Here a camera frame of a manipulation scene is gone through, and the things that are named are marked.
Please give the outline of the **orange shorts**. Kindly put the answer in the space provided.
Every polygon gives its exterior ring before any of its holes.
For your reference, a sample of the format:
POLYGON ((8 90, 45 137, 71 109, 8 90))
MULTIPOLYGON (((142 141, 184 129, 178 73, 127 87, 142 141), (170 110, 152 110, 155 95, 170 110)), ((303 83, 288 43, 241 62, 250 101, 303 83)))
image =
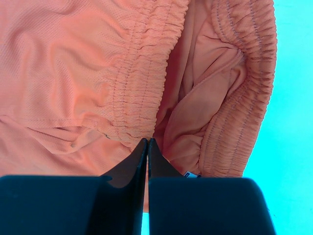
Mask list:
POLYGON ((276 52, 271 0, 3 0, 0 173, 101 175, 154 138, 241 177, 276 52))

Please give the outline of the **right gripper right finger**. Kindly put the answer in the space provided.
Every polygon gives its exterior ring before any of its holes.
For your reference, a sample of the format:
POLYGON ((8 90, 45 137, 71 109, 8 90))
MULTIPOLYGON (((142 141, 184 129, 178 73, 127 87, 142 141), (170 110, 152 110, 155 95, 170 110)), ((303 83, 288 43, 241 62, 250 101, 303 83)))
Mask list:
POLYGON ((155 139, 148 158, 150 234, 275 234, 263 193, 252 179, 183 176, 155 139))

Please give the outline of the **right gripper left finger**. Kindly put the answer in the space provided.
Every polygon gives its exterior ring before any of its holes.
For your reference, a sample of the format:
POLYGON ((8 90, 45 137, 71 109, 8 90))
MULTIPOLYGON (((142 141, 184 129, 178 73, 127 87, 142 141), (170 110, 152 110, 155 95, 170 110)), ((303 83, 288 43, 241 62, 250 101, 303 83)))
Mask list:
POLYGON ((148 142, 101 176, 7 175, 0 179, 3 235, 138 235, 148 142))

